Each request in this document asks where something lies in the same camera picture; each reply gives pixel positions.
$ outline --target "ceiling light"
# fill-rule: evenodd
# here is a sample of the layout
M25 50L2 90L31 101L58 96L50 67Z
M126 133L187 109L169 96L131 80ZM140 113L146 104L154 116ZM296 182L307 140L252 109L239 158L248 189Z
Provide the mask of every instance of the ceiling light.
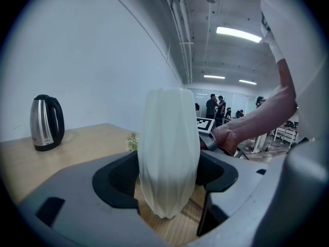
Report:
M215 79L225 79L225 77L222 76L214 76L214 75L204 75L205 78L215 78Z
M250 33L244 32L244 31L240 31L240 30L236 30L233 28L228 28L228 27L217 27L216 33L235 36L235 37L239 37L239 38L243 38L243 39L248 39L248 40L254 41L256 43L259 43L262 39L261 37L255 36L253 34L250 34Z
M247 80L239 80L239 82L249 83L249 84L252 84L252 85L256 85L257 84L255 82L247 81Z

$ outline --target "white vase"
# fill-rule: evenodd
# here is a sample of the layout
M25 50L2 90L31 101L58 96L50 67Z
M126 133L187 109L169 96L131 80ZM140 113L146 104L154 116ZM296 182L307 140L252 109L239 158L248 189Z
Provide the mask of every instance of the white vase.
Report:
M150 91L138 142L140 185L160 218L178 214L193 193L200 156L190 90Z

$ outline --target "black slot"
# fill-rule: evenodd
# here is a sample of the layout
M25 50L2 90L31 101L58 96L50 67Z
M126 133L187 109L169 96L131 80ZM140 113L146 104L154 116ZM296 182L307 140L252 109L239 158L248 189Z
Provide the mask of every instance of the black slot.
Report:
M58 213L60 212L65 200L51 197L39 208L36 216L44 222L47 226L51 227Z
M261 174L261 175L264 175L265 172L266 172L265 169L259 169L259 170L256 171L256 173Z

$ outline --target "wooden table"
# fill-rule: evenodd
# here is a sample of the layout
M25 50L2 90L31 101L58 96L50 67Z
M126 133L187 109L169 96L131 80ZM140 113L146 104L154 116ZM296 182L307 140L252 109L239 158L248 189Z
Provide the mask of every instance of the wooden table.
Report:
M65 131L62 143L49 151L36 151L32 139L0 143L1 175L12 200L18 204L30 192L62 168L127 151L130 131L105 123ZM135 198L141 217L171 245L186 244L197 238L205 190L196 186L191 201L173 219L160 219L146 204L139 180Z

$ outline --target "kettle lid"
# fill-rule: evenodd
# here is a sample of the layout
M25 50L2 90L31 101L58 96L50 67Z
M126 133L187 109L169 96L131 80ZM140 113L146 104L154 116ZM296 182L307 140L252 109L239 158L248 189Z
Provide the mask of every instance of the kettle lid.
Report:
M35 99L35 100L44 100L44 99L46 99L47 97L49 97L49 95L47 95L47 94L39 94L39 95L36 96L34 99Z

